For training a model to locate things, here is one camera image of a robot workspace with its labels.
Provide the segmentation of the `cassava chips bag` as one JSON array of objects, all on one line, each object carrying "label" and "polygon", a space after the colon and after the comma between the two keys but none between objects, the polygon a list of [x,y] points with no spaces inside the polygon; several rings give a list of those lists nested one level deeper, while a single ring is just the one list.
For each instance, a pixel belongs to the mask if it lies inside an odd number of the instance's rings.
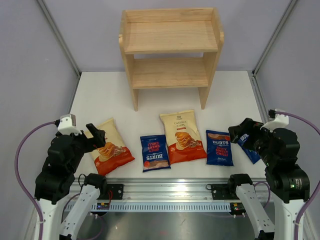
[{"label": "cassava chips bag", "polygon": [[170,164],[205,159],[194,110],[159,115],[166,137]]},{"label": "cassava chips bag", "polygon": [[113,118],[103,122],[97,128],[105,132],[105,145],[95,149],[90,155],[99,175],[105,176],[135,159],[118,132]]}]

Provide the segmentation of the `blue Burts chilli bag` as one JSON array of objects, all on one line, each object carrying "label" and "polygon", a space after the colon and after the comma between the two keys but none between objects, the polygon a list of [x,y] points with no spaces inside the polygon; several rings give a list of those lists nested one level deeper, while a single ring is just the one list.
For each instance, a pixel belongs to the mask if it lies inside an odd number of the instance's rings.
[{"label": "blue Burts chilli bag", "polygon": [[207,165],[233,167],[230,134],[227,132],[206,130]]},{"label": "blue Burts chilli bag", "polygon": [[164,134],[141,136],[140,142],[142,147],[143,173],[171,168],[166,136]]}]

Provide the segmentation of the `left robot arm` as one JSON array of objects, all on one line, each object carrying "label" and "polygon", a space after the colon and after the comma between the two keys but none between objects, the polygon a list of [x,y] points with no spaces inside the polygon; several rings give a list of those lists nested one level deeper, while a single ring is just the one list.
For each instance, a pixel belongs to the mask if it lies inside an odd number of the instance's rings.
[{"label": "left robot arm", "polygon": [[92,123],[86,125],[92,137],[84,133],[57,133],[47,151],[41,173],[35,180],[34,197],[40,207],[38,231],[44,240],[75,240],[93,202],[106,189],[106,178],[88,175],[76,203],[62,220],[75,172],[84,154],[106,143],[105,132]]}]

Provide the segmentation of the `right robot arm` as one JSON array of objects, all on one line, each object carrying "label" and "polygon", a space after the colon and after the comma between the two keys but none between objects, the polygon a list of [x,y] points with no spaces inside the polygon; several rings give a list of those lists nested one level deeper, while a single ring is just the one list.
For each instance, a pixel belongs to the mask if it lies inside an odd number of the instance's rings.
[{"label": "right robot arm", "polygon": [[255,151],[265,164],[265,179],[273,193],[275,221],[269,220],[257,199],[248,174],[233,174],[228,187],[244,206],[257,240],[303,239],[304,214],[313,200],[310,179],[297,164],[300,143],[298,136],[287,129],[289,115],[277,111],[273,119],[262,123],[246,118],[230,126],[230,141],[237,143],[247,136],[243,146]]}]

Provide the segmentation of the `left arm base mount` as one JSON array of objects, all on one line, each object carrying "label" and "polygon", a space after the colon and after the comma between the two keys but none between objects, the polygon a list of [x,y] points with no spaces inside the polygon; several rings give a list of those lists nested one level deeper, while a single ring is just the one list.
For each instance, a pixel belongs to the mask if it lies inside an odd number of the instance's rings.
[{"label": "left arm base mount", "polygon": [[98,200],[109,201],[109,200],[122,200],[124,193],[124,185],[117,184],[109,184],[107,183],[102,187],[102,191],[100,192]]}]

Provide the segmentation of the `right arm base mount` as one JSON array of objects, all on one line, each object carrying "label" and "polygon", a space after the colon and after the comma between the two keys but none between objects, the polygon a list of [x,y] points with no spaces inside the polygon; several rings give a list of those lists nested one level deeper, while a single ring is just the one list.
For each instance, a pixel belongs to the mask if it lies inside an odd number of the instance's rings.
[{"label": "right arm base mount", "polygon": [[227,184],[207,184],[205,188],[211,192],[213,200],[239,200]]}]

